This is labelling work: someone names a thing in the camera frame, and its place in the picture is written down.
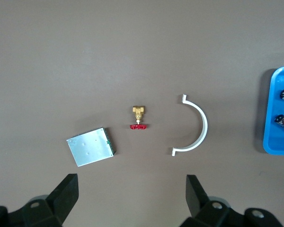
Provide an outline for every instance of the screw hole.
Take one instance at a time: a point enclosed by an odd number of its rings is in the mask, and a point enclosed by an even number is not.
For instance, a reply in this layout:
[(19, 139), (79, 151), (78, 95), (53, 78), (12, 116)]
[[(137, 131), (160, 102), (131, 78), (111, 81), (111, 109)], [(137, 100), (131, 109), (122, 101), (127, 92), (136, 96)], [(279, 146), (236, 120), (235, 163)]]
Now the screw hole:
[(38, 202), (34, 202), (30, 205), (30, 208), (38, 207), (40, 204)]
[(255, 216), (257, 218), (263, 218), (264, 217), (264, 214), (259, 210), (253, 210), (252, 214), (253, 214), (253, 216)]
[(213, 205), (213, 207), (214, 207), (215, 209), (218, 209), (218, 210), (220, 210), (220, 209), (223, 208), (223, 206), (222, 206), (220, 203), (218, 203), (218, 202), (214, 202), (212, 205)]

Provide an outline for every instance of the white semicircular pipe clamp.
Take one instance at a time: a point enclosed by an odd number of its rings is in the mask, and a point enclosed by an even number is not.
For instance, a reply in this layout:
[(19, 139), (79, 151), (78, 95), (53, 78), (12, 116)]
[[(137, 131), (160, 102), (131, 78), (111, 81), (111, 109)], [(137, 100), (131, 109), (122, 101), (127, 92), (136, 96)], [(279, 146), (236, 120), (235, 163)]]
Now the white semicircular pipe clamp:
[(200, 112), (200, 115), (201, 115), (202, 121), (203, 121), (203, 128), (202, 128), (202, 132), (201, 132), (199, 138), (194, 143), (192, 143), (191, 145), (184, 147), (184, 148), (173, 148), (172, 149), (172, 156), (175, 156), (176, 151), (185, 152), (185, 151), (189, 151), (189, 150), (192, 150), (192, 149), (195, 149), (196, 147), (198, 147), (203, 142), (203, 140), (205, 139), (205, 136), (207, 134), (207, 129), (208, 129), (207, 118), (206, 118), (203, 110), (201, 110), (201, 108), (198, 107), (196, 104), (187, 101), (185, 94), (183, 94), (182, 103), (187, 104), (187, 105), (191, 105), (192, 107), (196, 108)]

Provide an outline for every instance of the metal plate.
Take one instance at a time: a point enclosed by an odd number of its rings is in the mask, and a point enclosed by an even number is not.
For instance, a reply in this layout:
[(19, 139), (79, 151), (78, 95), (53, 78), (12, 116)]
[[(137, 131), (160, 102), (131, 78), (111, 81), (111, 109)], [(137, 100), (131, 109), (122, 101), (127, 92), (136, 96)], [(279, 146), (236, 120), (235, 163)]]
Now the metal plate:
[(66, 140), (77, 166), (114, 156), (104, 128), (87, 132)]

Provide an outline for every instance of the blue tray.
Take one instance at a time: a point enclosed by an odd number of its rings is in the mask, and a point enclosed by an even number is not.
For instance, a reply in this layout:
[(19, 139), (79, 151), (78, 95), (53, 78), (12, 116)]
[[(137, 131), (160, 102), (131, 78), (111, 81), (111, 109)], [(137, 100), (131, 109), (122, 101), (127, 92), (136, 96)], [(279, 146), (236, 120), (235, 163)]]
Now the blue tray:
[(284, 100), (280, 98), (282, 90), (284, 90), (284, 67), (273, 73), (270, 82), (263, 147), (272, 155), (284, 155), (284, 128), (275, 123), (275, 117), (284, 114)]

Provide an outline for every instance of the red valve handle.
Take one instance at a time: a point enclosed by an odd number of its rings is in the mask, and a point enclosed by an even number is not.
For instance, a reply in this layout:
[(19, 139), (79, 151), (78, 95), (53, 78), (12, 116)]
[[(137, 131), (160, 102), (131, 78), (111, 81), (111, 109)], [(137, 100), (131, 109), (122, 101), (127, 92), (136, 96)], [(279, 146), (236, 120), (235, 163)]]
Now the red valve handle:
[(146, 124), (131, 124), (130, 127), (131, 129), (146, 129), (147, 125)]

